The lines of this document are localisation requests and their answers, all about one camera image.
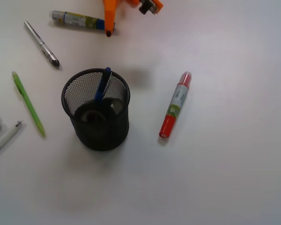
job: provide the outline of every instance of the white pen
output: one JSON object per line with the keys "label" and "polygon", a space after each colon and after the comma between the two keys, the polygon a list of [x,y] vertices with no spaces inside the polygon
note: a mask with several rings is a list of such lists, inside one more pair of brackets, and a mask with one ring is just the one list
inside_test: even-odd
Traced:
{"label": "white pen", "polygon": [[24,22],[27,29],[30,31],[34,39],[39,43],[41,46],[43,54],[46,56],[46,58],[49,60],[50,63],[52,63],[54,66],[59,67],[59,61],[56,58],[56,56],[53,54],[53,52],[50,50],[50,48],[46,45],[46,43],[41,39],[41,37],[37,34],[37,32],[32,28],[32,26],[29,24],[28,21]]}
{"label": "white pen", "polygon": [[22,121],[19,120],[16,122],[16,124],[11,128],[9,131],[6,132],[1,138],[0,138],[0,149],[20,130],[22,127]]}

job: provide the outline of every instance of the green pencil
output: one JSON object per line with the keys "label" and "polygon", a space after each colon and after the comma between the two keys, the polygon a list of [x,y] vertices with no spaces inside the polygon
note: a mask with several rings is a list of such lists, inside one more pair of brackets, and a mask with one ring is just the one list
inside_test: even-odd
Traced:
{"label": "green pencil", "polygon": [[30,114],[32,115],[32,118],[33,118],[34,122],[36,123],[36,126],[37,126],[39,132],[41,132],[42,136],[45,137],[45,130],[43,128],[43,125],[42,125],[41,121],[39,120],[39,118],[37,116],[37,113],[34,110],[32,104],[31,104],[31,102],[28,98],[28,95],[27,95],[27,93],[26,93],[26,91],[25,91],[25,89],[24,89],[24,87],[23,87],[23,85],[20,81],[20,78],[19,78],[18,74],[15,71],[13,71],[12,74],[13,74],[15,85],[17,86],[20,94],[23,96],[23,99],[24,99],[24,101],[25,101],[25,103],[26,103],[26,105],[29,109]]}

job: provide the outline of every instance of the red marker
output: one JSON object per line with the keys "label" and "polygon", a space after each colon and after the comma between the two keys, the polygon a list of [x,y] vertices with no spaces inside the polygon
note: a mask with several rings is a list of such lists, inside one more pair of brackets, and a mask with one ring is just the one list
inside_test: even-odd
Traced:
{"label": "red marker", "polygon": [[176,119],[178,118],[179,112],[185,100],[186,94],[188,92],[189,84],[192,80],[192,74],[190,72],[185,72],[177,84],[174,95],[170,102],[167,114],[163,122],[163,126],[159,132],[160,137],[169,137],[170,133],[174,127]]}

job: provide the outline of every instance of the blue pen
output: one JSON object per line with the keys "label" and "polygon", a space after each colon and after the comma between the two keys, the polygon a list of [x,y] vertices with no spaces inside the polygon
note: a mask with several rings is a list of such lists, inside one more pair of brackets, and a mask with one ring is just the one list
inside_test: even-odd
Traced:
{"label": "blue pen", "polygon": [[109,67],[107,67],[103,71],[101,81],[99,83],[97,92],[95,94],[95,101],[96,102],[102,102],[102,99],[105,95],[104,91],[105,91],[106,85],[107,85],[110,77],[111,77],[111,69]]}

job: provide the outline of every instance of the mesh pen holder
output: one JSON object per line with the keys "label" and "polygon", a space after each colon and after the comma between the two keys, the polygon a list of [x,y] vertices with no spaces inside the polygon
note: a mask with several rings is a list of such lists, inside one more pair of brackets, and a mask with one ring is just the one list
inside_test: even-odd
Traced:
{"label": "mesh pen holder", "polygon": [[104,105],[94,102],[103,70],[87,69],[76,74],[66,83],[61,95],[62,106],[80,141],[98,151],[118,147],[129,130],[130,90],[121,76],[112,72],[102,101]]}

